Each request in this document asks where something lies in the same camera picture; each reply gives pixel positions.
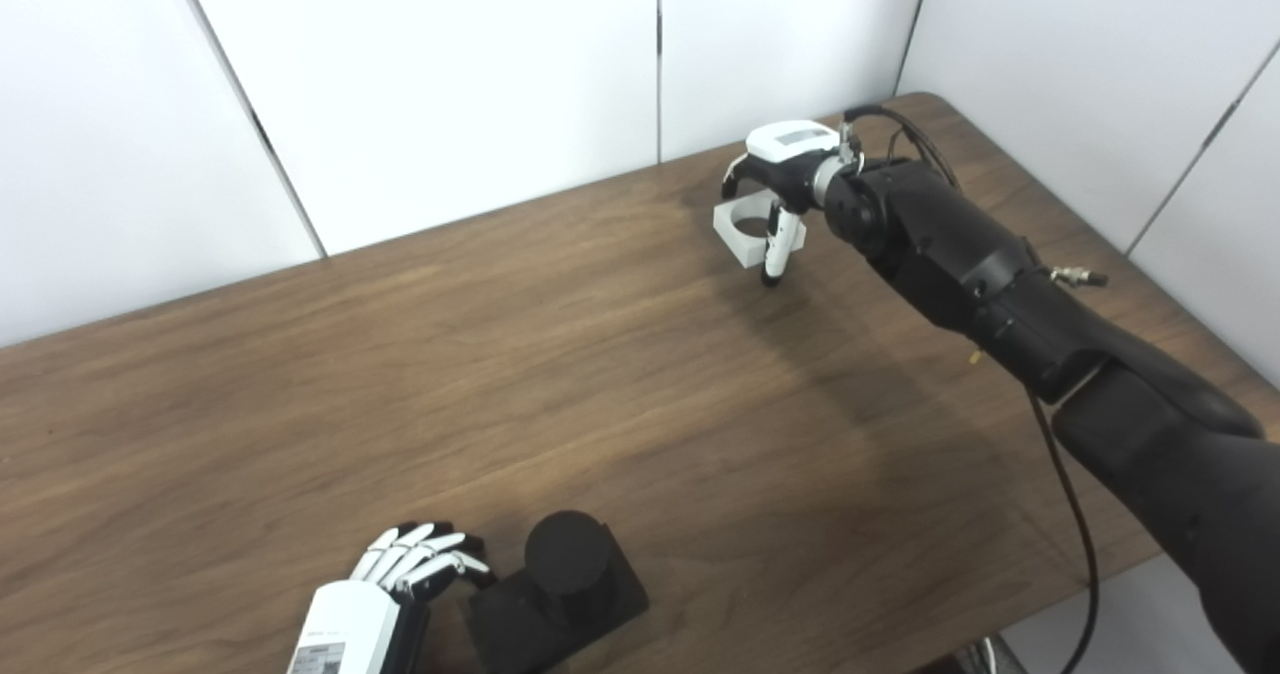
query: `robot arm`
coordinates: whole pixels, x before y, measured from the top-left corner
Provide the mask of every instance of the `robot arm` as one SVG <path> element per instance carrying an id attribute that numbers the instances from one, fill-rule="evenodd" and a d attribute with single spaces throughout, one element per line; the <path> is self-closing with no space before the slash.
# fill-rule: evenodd
<path id="1" fill-rule="evenodd" d="M 1027 240 L 960 194 L 900 114 L 850 110 L 842 146 L 865 114 L 897 119 L 933 164 L 836 168 L 828 150 L 759 178 L 787 206 L 806 188 L 832 233 L 929 322 L 970 338 L 1039 399 L 1060 402 L 1055 437 L 1197 583 L 1240 666 L 1280 671 L 1280 446 L 1225 393 L 1065 292 L 1061 283 L 1105 278 L 1044 267 Z"/>

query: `panel seam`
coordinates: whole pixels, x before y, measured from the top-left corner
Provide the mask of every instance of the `panel seam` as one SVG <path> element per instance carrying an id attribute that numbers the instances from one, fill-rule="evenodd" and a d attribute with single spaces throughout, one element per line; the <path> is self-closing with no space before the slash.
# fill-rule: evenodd
<path id="1" fill-rule="evenodd" d="M 1192 160 L 1187 164 L 1187 168 L 1183 169 L 1183 173 L 1178 178 L 1178 182 L 1174 182 L 1174 185 L 1170 188 L 1169 194 L 1166 194 L 1164 200 L 1160 201 L 1160 205 L 1156 206 L 1155 212 L 1151 214 L 1151 217 L 1147 219 L 1147 223 L 1144 223 L 1143 226 L 1138 229 L 1138 237 L 1133 237 L 1133 242 L 1130 242 L 1130 244 L 1125 247 L 1124 255 L 1126 260 L 1133 258 L 1134 249 L 1138 249 L 1138 246 L 1142 244 L 1143 237 L 1147 237 L 1147 231 L 1151 231 L 1151 228 L 1155 226 L 1156 219 L 1160 217 L 1160 214 L 1164 214 L 1166 206 L 1169 206 L 1170 201 L 1174 200 L 1174 196 L 1178 194 L 1178 191 L 1179 188 L 1181 188 L 1183 182 L 1187 182 L 1187 178 L 1190 175 L 1196 165 L 1199 164 L 1201 156 L 1204 156 L 1206 151 L 1208 151 L 1208 147 L 1213 143 L 1213 139 L 1216 139 L 1219 133 L 1221 133 L 1222 128 L 1226 127 L 1226 121 L 1230 121 L 1230 118 L 1240 107 L 1240 104 L 1242 101 L 1244 101 L 1244 97 L 1249 95 L 1249 90 L 1253 90 L 1253 84 L 1257 83 L 1258 78 L 1262 77 L 1262 72 L 1266 72 L 1267 67 L 1275 59 L 1276 51 L 1280 51 L 1280 40 L 1277 40 L 1275 45 L 1271 46 L 1271 51 L 1268 51 L 1267 55 L 1262 58 L 1262 65 L 1260 65 L 1257 68 L 1257 72 L 1253 72 L 1253 75 L 1249 77 L 1249 81 L 1244 83 L 1244 90 L 1240 90 L 1240 95 L 1236 96 L 1229 105 L 1226 105 L 1226 109 L 1224 110 L 1222 115 L 1217 118 L 1216 123 L 1213 123 L 1213 127 L 1208 132 L 1208 136 L 1206 136 L 1204 141 L 1201 142 L 1199 148 L 1196 151 L 1196 155 L 1192 156 Z"/>
<path id="2" fill-rule="evenodd" d="M 280 162 L 280 156 L 275 151 L 275 146 L 271 145 L 270 138 L 266 136 L 266 130 L 257 115 L 257 110 L 253 109 L 238 74 L 236 74 L 236 69 L 232 67 L 230 59 L 227 58 L 227 50 L 223 49 L 223 43 L 218 38 L 218 33 L 214 32 L 214 27 L 209 22 L 209 15 L 205 13 L 204 5 L 200 4 L 200 0 L 187 0 L 187 4 L 191 6 L 192 14 L 196 17 L 196 23 L 200 26 L 201 31 L 205 32 L 205 38 L 209 40 L 209 45 L 214 50 L 214 58 L 218 59 L 218 64 L 227 75 L 227 81 L 230 83 L 232 91 L 236 93 L 236 98 L 244 110 L 244 115 L 252 124 L 253 130 L 257 132 L 259 143 L 262 146 L 262 151 L 271 164 L 271 168 L 275 169 L 280 185 L 284 187 L 284 192 L 289 197 L 289 203 L 293 205 L 293 210 L 297 212 L 298 219 L 302 223 L 302 228 L 306 230 L 307 238 L 311 240 L 311 246 L 315 247 L 316 255 L 320 256 L 320 260 L 328 260 L 329 253 L 325 251 L 324 242 L 320 240 L 319 233 L 316 233 L 315 224 L 311 223 L 311 215 L 307 214 L 306 205 L 302 205 L 302 200 L 298 196 L 297 189 L 293 187 L 293 179 L 289 178 L 289 173 L 285 171 L 284 164 Z"/>
<path id="3" fill-rule="evenodd" d="M 924 0 L 915 0 L 915 13 L 911 15 L 911 28 L 906 32 L 906 45 L 902 49 L 902 60 L 897 63 L 897 75 L 893 77 L 893 96 L 897 96 L 897 90 L 902 86 L 902 72 L 906 70 L 906 58 L 911 52 L 911 42 L 915 40 L 915 27 L 920 24 L 920 9 L 924 8 Z"/>

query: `robotic hand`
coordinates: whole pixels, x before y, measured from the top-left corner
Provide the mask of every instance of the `robotic hand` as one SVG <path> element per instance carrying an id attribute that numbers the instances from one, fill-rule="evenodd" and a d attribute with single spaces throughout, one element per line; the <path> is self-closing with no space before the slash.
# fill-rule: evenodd
<path id="1" fill-rule="evenodd" d="M 462 578 L 497 582 L 484 542 L 448 522 L 407 522 L 369 545 L 351 578 L 316 590 L 289 674 L 408 674 L 421 650 L 426 604 Z"/>
<path id="2" fill-rule="evenodd" d="M 852 123 L 867 115 L 901 124 L 920 159 L 893 159 L 892 141 L 887 159 L 865 159 Z M 1240 668 L 1280 671 L 1280 446 L 1211 382 L 1060 286 L 1106 278 L 1044 267 L 965 200 L 924 132 L 882 106 L 850 109 L 838 134 L 814 121 L 753 132 L 722 194 L 740 178 L 772 188 L 780 214 L 822 208 L 832 233 L 929 322 L 970 338 L 1033 396 L 1061 402 L 1056 440 L 1197 583 Z M 782 220 L 771 220 L 771 235 Z M 767 285 L 790 246 L 778 249 L 772 269 L 765 255 Z"/>

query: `wooden table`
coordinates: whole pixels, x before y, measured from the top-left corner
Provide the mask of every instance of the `wooden table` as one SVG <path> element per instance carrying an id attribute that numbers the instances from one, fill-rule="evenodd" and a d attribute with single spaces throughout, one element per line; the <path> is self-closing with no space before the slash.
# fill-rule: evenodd
<path id="1" fill-rule="evenodd" d="M 895 106 L 1046 260 L 1111 274 L 1089 304 L 1280 422 L 972 124 Z M 0 350 L 0 670 L 284 671 L 311 592 L 389 524 L 452 519 L 509 572 L 567 506 L 653 601 L 575 673 L 896 673 L 1079 591 L 1020 388 L 815 215 L 777 290 L 737 267 L 710 226 L 737 151 Z M 1153 555 L 1073 472 L 1103 570 Z M 479 669 L 463 590 L 434 671 Z"/>

